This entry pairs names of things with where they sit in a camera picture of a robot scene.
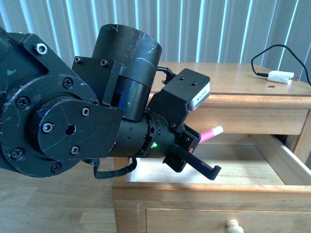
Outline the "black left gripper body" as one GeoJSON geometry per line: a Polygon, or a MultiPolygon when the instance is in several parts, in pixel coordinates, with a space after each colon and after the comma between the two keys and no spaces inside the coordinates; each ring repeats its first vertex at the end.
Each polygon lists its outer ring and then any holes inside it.
{"type": "Polygon", "coordinates": [[[186,162],[172,153],[174,145],[191,151],[197,146],[187,146],[182,140],[181,131],[173,130],[168,121],[160,114],[145,111],[142,121],[122,120],[114,147],[109,157],[164,158],[175,172],[181,172],[186,162]]]}

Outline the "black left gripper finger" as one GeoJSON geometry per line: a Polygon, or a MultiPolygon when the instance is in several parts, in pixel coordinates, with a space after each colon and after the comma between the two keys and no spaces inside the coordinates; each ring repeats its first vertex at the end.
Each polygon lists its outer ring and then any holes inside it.
{"type": "Polygon", "coordinates": [[[184,124],[183,127],[184,139],[182,140],[182,142],[187,146],[197,146],[201,140],[201,135],[186,124],[184,124]]]}
{"type": "Polygon", "coordinates": [[[195,170],[197,170],[209,180],[215,180],[218,173],[222,169],[220,166],[215,166],[214,168],[212,168],[204,161],[198,159],[188,150],[180,147],[179,145],[173,146],[172,153],[174,155],[177,155],[177,157],[179,157],[182,161],[188,163],[190,166],[192,166],[195,170]]]}

